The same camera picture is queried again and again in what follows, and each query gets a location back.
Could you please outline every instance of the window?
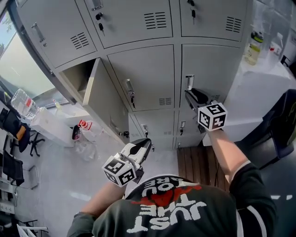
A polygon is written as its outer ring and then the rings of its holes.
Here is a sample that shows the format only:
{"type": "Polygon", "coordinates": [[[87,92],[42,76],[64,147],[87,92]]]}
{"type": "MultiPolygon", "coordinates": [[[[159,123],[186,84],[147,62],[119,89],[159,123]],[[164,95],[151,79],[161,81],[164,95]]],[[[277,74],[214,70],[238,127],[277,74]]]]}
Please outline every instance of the window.
{"type": "Polygon", "coordinates": [[[9,95],[23,89],[38,106],[53,106],[53,99],[68,102],[35,63],[8,12],[0,21],[0,86],[9,95]]]}

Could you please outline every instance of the wooden mat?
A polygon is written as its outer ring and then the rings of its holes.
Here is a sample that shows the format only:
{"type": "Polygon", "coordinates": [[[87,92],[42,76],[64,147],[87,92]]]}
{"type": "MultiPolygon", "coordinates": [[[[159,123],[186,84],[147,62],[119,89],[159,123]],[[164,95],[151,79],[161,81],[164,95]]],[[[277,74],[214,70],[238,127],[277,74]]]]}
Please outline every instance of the wooden mat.
{"type": "MultiPolygon", "coordinates": [[[[203,185],[215,185],[218,161],[212,147],[186,147],[177,150],[179,176],[203,185]]],[[[219,167],[216,187],[229,191],[229,183],[219,167]]]]}

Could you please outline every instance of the red graphic on shirt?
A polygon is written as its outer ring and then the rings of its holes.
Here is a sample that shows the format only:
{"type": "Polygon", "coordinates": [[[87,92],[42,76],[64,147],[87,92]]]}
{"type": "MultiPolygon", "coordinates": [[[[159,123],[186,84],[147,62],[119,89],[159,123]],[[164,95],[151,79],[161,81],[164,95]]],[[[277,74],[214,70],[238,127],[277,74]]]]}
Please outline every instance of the red graphic on shirt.
{"type": "Polygon", "coordinates": [[[176,201],[182,194],[189,193],[191,190],[200,190],[202,187],[200,185],[188,186],[186,188],[177,187],[173,190],[168,190],[163,194],[152,194],[151,198],[148,197],[141,198],[139,202],[132,201],[132,204],[142,204],[142,205],[157,205],[157,206],[167,206],[171,202],[176,201]]]}

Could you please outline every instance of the dark green t-shirt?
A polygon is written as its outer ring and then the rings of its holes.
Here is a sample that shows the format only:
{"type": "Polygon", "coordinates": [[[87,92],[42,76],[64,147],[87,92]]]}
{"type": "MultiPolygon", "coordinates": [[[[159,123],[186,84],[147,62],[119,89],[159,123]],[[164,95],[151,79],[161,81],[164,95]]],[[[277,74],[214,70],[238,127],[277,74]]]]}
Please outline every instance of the dark green t-shirt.
{"type": "Polygon", "coordinates": [[[258,169],[245,163],[229,193],[177,176],[143,182],[99,218],[78,213],[68,237],[272,236],[276,210],[258,169]]]}

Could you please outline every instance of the locker compartment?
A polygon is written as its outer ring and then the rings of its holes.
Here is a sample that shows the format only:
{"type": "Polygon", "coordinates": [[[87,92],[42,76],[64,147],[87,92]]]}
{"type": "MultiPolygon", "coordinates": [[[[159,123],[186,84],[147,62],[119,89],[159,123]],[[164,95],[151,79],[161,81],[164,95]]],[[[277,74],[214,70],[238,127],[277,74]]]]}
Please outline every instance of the locker compartment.
{"type": "Polygon", "coordinates": [[[82,106],[110,136],[128,143],[129,113],[100,58],[64,70],[61,76],[81,95],[82,106]]]}
{"type": "Polygon", "coordinates": [[[133,111],[174,108],[173,46],[155,46],[108,55],[133,111]],[[131,103],[126,80],[134,94],[131,103]]]}
{"type": "Polygon", "coordinates": [[[151,110],[135,112],[135,117],[145,134],[150,137],[173,137],[173,110],[151,110]]]}
{"type": "Polygon", "coordinates": [[[241,41],[247,13],[247,0],[180,0],[183,37],[213,37],[241,41]]]}
{"type": "Polygon", "coordinates": [[[33,44],[55,68],[97,51],[73,0],[27,0],[18,13],[33,44]]]}
{"type": "Polygon", "coordinates": [[[141,132],[137,129],[135,122],[129,115],[129,142],[143,138],[141,132]]]}
{"type": "Polygon", "coordinates": [[[200,134],[196,113],[190,109],[189,105],[179,111],[177,136],[188,136],[200,134]]]}
{"type": "Polygon", "coordinates": [[[104,48],[173,36],[169,0],[98,0],[96,6],[94,2],[85,0],[104,48]]]}
{"type": "Polygon", "coordinates": [[[150,137],[150,139],[154,146],[154,151],[173,149],[173,137],[150,137]]]}
{"type": "Polygon", "coordinates": [[[205,133],[195,135],[195,136],[177,137],[176,144],[174,144],[174,147],[175,147],[175,149],[178,149],[178,148],[182,148],[182,147],[198,146],[204,136],[205,136],[205,133]]]}
{"type": "Polygon", "coordinates": [[[188,107],[184,93],[189,81],[187,75],[194,75],[194,88],[223,102],[240,64],[241,49],[202,44],[184,44],[182,49],[181,108],[188,107]]]}

